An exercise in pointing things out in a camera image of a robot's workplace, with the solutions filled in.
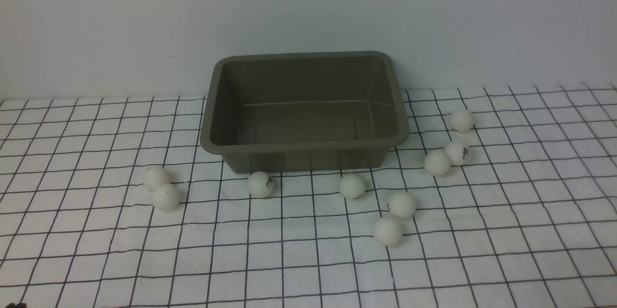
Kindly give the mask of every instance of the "ping pong ball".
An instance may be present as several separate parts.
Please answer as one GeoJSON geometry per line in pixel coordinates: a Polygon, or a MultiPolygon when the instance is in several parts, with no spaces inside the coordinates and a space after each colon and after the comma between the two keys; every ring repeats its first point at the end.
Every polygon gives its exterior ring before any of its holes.
{"type": "Polygon", "coordinates": [[[399,219],[410,218],[416,211],[416,202],[406,191],[397,191],[388,199],[388,211],[399,219]]]}
{"type": "Polygon", "coordinates": [[[161,185],[171,183],[172,175],[161,166],[152,166],[144,172],[143,181],[144,187],[148,191],[154,191],[154,189],[161,185]]]}
{"type": "Polygon", "coordinates": [[[171,212],[180,203],[180,193],[171,184],[164,184],[152,192],[152,205],[161,212],[171,212]]]}
{"type": "Polygon", "coordinates": [[[445,150],[434,150],[425,157],[425,170],[432,176],[443,176],[450,167],[452,161],[445,150]]]}
{"type": "Polygon", "coordinates": [[[366,191],[366,183],[359,174],[346,174],[341,178],[339,191],[346,199],[357,200],[366,191]]]}
{"type": "Polygon", "coordinates": [[[460,142],[450,142],[445,146],[453,166],[461,166],[469,160],[469,147],[460,142]]]}
{"type": "Polygon", "coordinates": [[[249,177],[249,194],[254,198],[264,198],[274,191],[274,181],[266,172],[255,172],[249,177]]]}
{"type": "Polygon", "coordinates": [[[469,132],[473,127],[473,114],[467,109],[452,112],[450,126],[457,132],[469,132]]]}
{"type": "Polygon", "coordinates": [[[403,238],[403,227],[394,218],[384,216],[375,223],[373,238],[383,246],[395,246],[403,238]]]}

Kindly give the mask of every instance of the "gray plastic tub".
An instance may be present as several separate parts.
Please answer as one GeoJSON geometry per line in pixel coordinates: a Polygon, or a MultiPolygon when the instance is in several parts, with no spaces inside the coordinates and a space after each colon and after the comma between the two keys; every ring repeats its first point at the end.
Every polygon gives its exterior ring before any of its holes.
{"type": "Polygon", "coordinates": [[[392,60],[349,52],[221,60],[200,139],[248,173],[378,167],[408,136],[392,60]]]}

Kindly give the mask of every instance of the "grid pattern tablecloth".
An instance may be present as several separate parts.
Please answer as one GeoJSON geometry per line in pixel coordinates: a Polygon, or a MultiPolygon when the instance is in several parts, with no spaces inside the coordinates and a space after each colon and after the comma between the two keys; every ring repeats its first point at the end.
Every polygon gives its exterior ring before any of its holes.
{"type": "Polygon", "coordinates": [[[617,91],[406,91],[412,134],[368,192],[345,172],[244,174],[199,146],[205,98],[0,104],[0,306],[617,306],[617,91]],[[449,132],[466,107],[476,131],[449,132]],[[450,138],[472,159],[423,174],[450,138]],[[183,204],[154,211],[141,187],[165,165],[183,204]],[[394,190],[419,208],[399,247],[372,226],[394,190]]]}

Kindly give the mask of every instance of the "black grid line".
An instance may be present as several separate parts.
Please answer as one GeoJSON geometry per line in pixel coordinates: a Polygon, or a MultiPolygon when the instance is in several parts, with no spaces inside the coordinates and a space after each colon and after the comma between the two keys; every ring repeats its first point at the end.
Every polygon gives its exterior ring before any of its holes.
{"type": "Polygon", "coordinates": [[[313,165],[312,163],[313,162],[310,161],[311,170],[309,171],[309,176],[310,176],[311,201],[313,202],[313,231],[315,232],[315,256],[317,258],[317,279],[319,281],[319,303],[320,303],[320,307],[323,308],[322,269],[321,269],[322,266],[319,262],[319,238],[317,236],[317,213],[315,213],[315,186],[313,185],[313,169],[312,169],[313,165]]]}
{"type": "MultiPolygon", "coordinates": [[[[172,128],[174,128],[174,124],[176,122],[176,117],[177,117],[177,113],[178,113],[178,104],[179,104],[179,100],[180,98],[178,97],[178,101],[176,101],[176,108],[174,109],[174,119],[172,120],[172,128]]],[[[172,133],[169,134],[169,138],[167,139],[167,145],[169,146],[169,143],[172,141],[172,133]]],[[[165,167],[165,162],[167,161],[167,154],[169,153],[169,149],[165,150],[165,157],[163,157],[163,167],[165,167]]],[[[143,260],[144,257],[144,252],[145,252],[145,248],[146,248],[146,242],[148,241],[148,233],[150,232],[150,225],[152,225],[152,217],[154,216],[154,207],[152,208],[152,211],[150,211],[150,220],[148,220],[148,228],[146,228],[146,235],[144,236],[144,245],[143,245],[143,249],[141,250],[141,253],[139,253],[139,262],[137,262],[137,274],[139,274],[139,269],[141,267],[141,261],[143,260]]],[[[129,305],[132,306],[133,305],[133,299],[135,297],[135,289],[137,287],[137,276],[135,277],[135,281],[133,282],[133,291],[131,292],[131,300],[129,301],[129,305]]]]}
{"type": "MultiPolygon", "coordinates": [[[[437,99],[437,96],[435,95],[435,92],[432,91],[432,95],[435,99],[437,99]]],[[[437,109],[439,111],[439,113],[441,114],[441,109],[439,108],[439,103],[437,101],[435,101],[435,104],[437,106],[437,109]]],[[[450,137],[450,133],[448,131],[446,131],[446,133],[448,134],[448,137],[450,138],[450,140],[452,140],[452,138],[450,137]]],[[[435,185],[437,185],[437,193],[439,194],[439,199],[441,200],[441,205],[443,205],[445,207],[445,202],[443,202],[443,195],[441,194],[441,190],[439,189],[439,184],[437,182],[437,178],[436,177],[432,177],[432,179],[435,181],[435,185]]],[[[448,220],[448,223],[450,224],[450,229],[451,229],[451,233],[452,233],[452,239],[454,240],[454,246],[456,247],[456,253],[458,253],[460,255],[461,250],[458,247],[458,240],[456,239],[456,235],[454,234],[454,227],[452,226],[452,220],[450,220],[450,216],[448,215],[448,213],[445,213],[445,218],[448,220]]],[[[465,272],[465,278],[467,279],[467,285],[469,286],[469,290],[471,291],[471,297],[473,297],[473,301],[476,304],[476,306],[478,306],[478,300],[476,299],[476,294],[473,292],[473,289],[471,287],[471,280],[469,280],[469,273],[467,271],[467,266],[465,266],[465,262],[463,261],[463,259],[460,259],[460,263],[461,266],[463,267],[463,271],[465,272]]]]}
{"type": "MultiPolygon", "coordinates": [[[[491,106],[493,108],[493,110],[495,110],[495,106],[493,105],[493,102],[491,100],[491,98],[489,97],[489,102],[491,102],[491,106]]],[[[512,146],[512,148],[514,148],[514,145],[512,144],[512,141],[509,137],[509,135],[506,133],[506,136],[508,136],[508,141],[510,142],[510,145],[512,146]]],[[[487,156],[487,158],[489,159],[489,161],[491,161],[491,157],[489,156],[489,153],[486,151],[486,148],[484,147],[484,153],[487,156]]],[[[495,174],[495,176],[497,177],[498,183],[501,187],[501,190],[503,192],[503,196],[505,196],[506,200],[508,201],[508,203],[510,203],[510,200],[507,196],[507,194],[505,193],[505,189],[503,188],[503,183],[502,181],[499,179],[499,175],[496,172],[495,166],[491,165],[491,168],[493,170],[493,173],[495,174]]],[[[523,239],[525,240],[525,244],[527,246],[527,249],[529,249],[529,253],[531,254],[531,257],[533,258],[534,261],[534,265],[536,266],[536,270],[538,271],[538,273],[540,273],[540,277],[542,278],[542,282],[544,283],[544,287],[546,288],[546,291],[549,293],[550,295],[550,299],[553,302],[554,306],[557,306],[557,303],[555,303],[555,298],[553,297],[553,295],[550,293],[550,289],[549,286],[546,284],[546,279],[544,278],[544,274],[542,273],[542,270],[540,269],[540,266],[538,266],[538,262],[536,257],[533,255],[533,253],[531,253],[531,246],[529,245],[529,240],[527,240],[527,236],[525,235],[525,233],[523,232],[523,227],[521,225],[521,222],[518,218],[518,215],[516,215],[516,212],[514,211],[514,208],[512,207],[512,205],[510,205],[510,209],[512,211],[512,213],[514,214],[515,218],[516,218],[516,223],[518,224],[518,229],[520,229],[521,234],[523,235],[523,239]]]]}
{"type": "MultiPolygon", "coordinates": [[[[203,106],[205,106],[205,96],[202,99],[201,108],[203,108],[203,106]]],[[[187,203],[189,201],[189,195],[191,194],[191,181],[192,181],[192,176],[193,176],[193,170],[195,169],[195,157],[197,156],[198,145],[199,145],[199,137],[196,138],[195,150],[193,151],[193,158],[192,158],[192,164],[191,164],[191,175],[189,176],[189,182],[187,186],[187,198],[186,198],[187,203]]],[[[180,224],[180,234],[178,235],[178,246],[176,246],[176,256],[174,259],[174,276],[172,277],[172,284],[170,285],[170,288],[169,288],[169,300],[167,301],[167,304],[170,306],[172,304],[172,295],[174,294],[174,277],[176,274],[176,268],[178,267],[178,255],[180,253],[180,242],[182,240],[182,231],[184,229],[183,225],[185,224],[186,217],[187,217],[187,208],[184,208],[184,210],[182,211],[182,223],[180,224]]]]}
{"type": "MultiPolygon", "coordinates": [[[[437,102],[437,95],[435,95],[435,91],[432,91],[432,94],[435,97],[435,103],[437,104],[437,109],[439,110],[439,115],[441,116],[441,119],[443,121],[443,127],[445,127],[447,129],[448,125],[445,123],[445,117],[443,117],[443,113],[441,112],[441,107],[439,106],[439,102],[437,102]]],[[[448,129],[447,129],[447,134],[448,134],[448,138],[450,139],[450,141],[452,141],[452,136],[450,135],[450,130],[448,130],[448,129]]],[[[463,170],[463,168],[461,168],[461,171],[463,172],[463,176],[465,177],[465,181],[467,182],[467,185],[469,186],[469,189],[471,190],[471,186],[469,185],[469,179],[467,178],[467,174],[465,173],[465,170],[463,170]]],[[[480,207],[478,206],[478,201],[476,200],[476,196],[474,196],[473,194],[471,194],[471,196],[473,198],[474,203],[476,204],[476,209],[478,210],[478,215],[480,215],[480,218],[482,218],[482,223],[484,224],[484,227],[488,228],[488,226],[486,224],[486,219],[485,219],[484,215],[482,214],[482,212],[480,211],[480,207]]],[[[491,238],[491,234],[489,233],[488,230],[486,231],[486,235],[487,235],[487,238],[489,239],[489,243],[491,244],[491,248],[493,250],[493,253],[496,254],[495,244],[493,243],[493,240],[491,238]]],[[[454,239],[456,241],[456,236],[454,235],[454,232],[452,233],[452,236],[454,237],[454,239]]],[[[496,261],[497,261],[497,264],[499,266],[499,270],[502,273],[503,278],[506,279],[505,271],[503,271],[502,262],[499,259],[499,257],[496,257],[496,261]]],[[[465,266],[465,262],[463,262],[462,259],[461,259],[461,263],[463,264],[463,268],[465,268],[464,267],[465,266]]],[[[512,288],[511,288],[509,282],[506,282],[506,285],[508,287],[508,292],[510,293],[510,297],[512,299],[512,303],[514,304],[515,307],[517,307],[518,305],[516,304],[516,300],[514,299],[514,294],[512,294],[512,288]]]]}
{"type": "MultiPolygon", "coordinates": [[[[148,114],[150,114],[150,112],[151,112],[151,111],[152,111],[152,102],[150,103],[150,107],[148,108],[148,114]]],[[[142,136],[141,136],[141,140],[139,141],[139,146],[141,146],[141,143],[143,142],[143,139],[144,139],[144,136],[143,136],[143,134],[142,134],[142,136]]],[[[135,155],[135,159],[134,159],[133,163],[137,163],[137,155],[135,155]]],[[[134,168],[132,168],[132,169],[131,169],[131,174],[130,174],[130,176],[129,176],[129,181],[130,181],[130,178],[133,176],[133,172],[134,172],[134,168]]],[[[121,216],[122,216],[122,211],[123,211],[123,209],[124,209],[124,202],[126,201],[126,196],[127,196],[127,194],[128,194],[128,186],[126,187],[125,192],[124,192],[124,196],[123,196],[123,199],[122,199],[122,206],[121,206],[121,210],[120,210],[120,212],[118,213],[118,218],[117,218],[117,220],[116,220],[115,227],[118,227],[118,225],[120,224],[120,219],[121,219],[121,216]]],[[[105,268],[107,267],[107,262],[108,262],[108,260],[109,260],[109,255],[112,253],[112,252],[111,252],[111,249],[112,249],[112,244],[113,244],[114,239],[115,239],[115,235],[116,235],[116,230],[114,229],[114,231],[113,231],[113,233],[112,233],[111,240],[110,240],[110,242],[109,242],[109,247],[107,248],[107,253],[106,253],[106,256],[105,256],[105,262],[104,262],[104,264],[103,264],[103,269],[102,269],[102,271],[101,271],[101,277],[100,277],[100,279],[99,279],[99,286],[97,287],[97,289],[96,289],[96,294],[95,294],[95,296],[94,296],[93,307],[94,307],[94,305],[95,305],[95,303],[97,302],[97,299],[98,299],[98,297],[99,297],[99,292],[100,292],[100,290],[101,290],[101,282],[102,282],[102,280],[103,280],[103,276],[104,276],[104,274],[105,274],[105,268]]]]}
{"type": "MultiPolygon", "coordinates": [[[[520,107],[521,107],[521,104],[518,102],[518,99],[516,99],[516,96],[515,96],[515,95],[514,95],[513,97],[514,97],[514,99],[515,99],[515,101],[516,101],[516,104],[518,104],[518,107],[520,108],[520,107]]],[[[523,117],[525,117],[525,121],[527,121],[527,123],[530,123],[530,122],[529,122],[529,118],[527,117],[527,115],[525,115],[525,113],[523,113],[523,117]]],[[[537,137],[537,133],[536,133],[536,131],[533,129],[533,127],[531,128],[531,130],[534,132],[534,134],[535,134],[535,135],[536,135],[536,137],[537,137]]],[[[513,143],[511,142],[511,140],[510,140],[510,136],[509,136],[507,133],[506,133],[506,136],[508,137],[508,140],[510,141],[510,145],[512,146],[512,149],[515,151],[516,156],[518,157],[518,159],[520,159],[520,156],[519,156],[518,152],[516,152],[516,149],[514,148],[514,144],[513,144],[513,143]]],[[[529,172],[527,171],[527,167],[525,167],[524,165],[523,165],[523,170],[525,171],[525,174],[526,174],[526,176],[527,176],[527,179],[531,180],[531,176],[529,175],[529,172]]],[[[538,200],[542,200],[542,198],[540,197],[540,193],[538,192],[537,188],[536,188],[535,186],[533,186],[533,187],[534,187],[534,191],[536,192],[536,194],[537,194],[537,196],[538,196],[538,200]]],[[[552,216],[550,215],[549,210],[547,209],[546,205],[544,204],[544,202],[542,202],[541,204],[542,204],[542,207],[546,210],[546,213],[547,213],[547,215],[549,216],[549,220],[550,220],[551,224],[554,224],[555,222],[553,221],[553,218],[552,218],[552,216]]],[[[579,275],[579,277],[580,277],[580,271],[578,270],[577,265],[575,264],[574,260],[572,259],[572,255],[571,255],[570,251],[568,251],[568,249],[567,249],[567,247],[566,247],[566,245],[565,245],[565,243],[564,243],[564,241],[563,241],[563,239],[562,239],[562,236],[559,234],[559,232],[558,232],[558,230],[557,230],[557,227],[556,227],[556,226],[553,226],[553,227],[555,228],[555,233],[557,233],[557,236],[558,236],[559,240],[562,242],[563,247],[566,249],[566,253],[568,254],[568,257],[569,257],[569,259],[570,259],[570,262],[571,262],[571,263],[572,263],[572,265],[575,267],[575,270],[577,271],[577,274],[578,274],[578,275],[579,275]]],[[[584,282],[584,281],[583,281],[582,283],[583,283],[583,285],[585,286],[585,290],[588,292],[588,295],[589,295],[589,297],[591,297],[592,302],[593,302],[593,297],[592,297],[592,295],[591,295],[591,292],[589,291],[589,288],[586,286],[586,284],[585,284],[585,282],[584,282]]],[[[551,293],[551,290],[550,290],[550,288],[548,287],[548,285],[546,286],[546,288],[547,288],[547,291],[549,292],[549,295],[550,295],[550,296],[551,296],[551,298],[554,300],[555,298],[553,297],[553,293],[551,293]]]]}

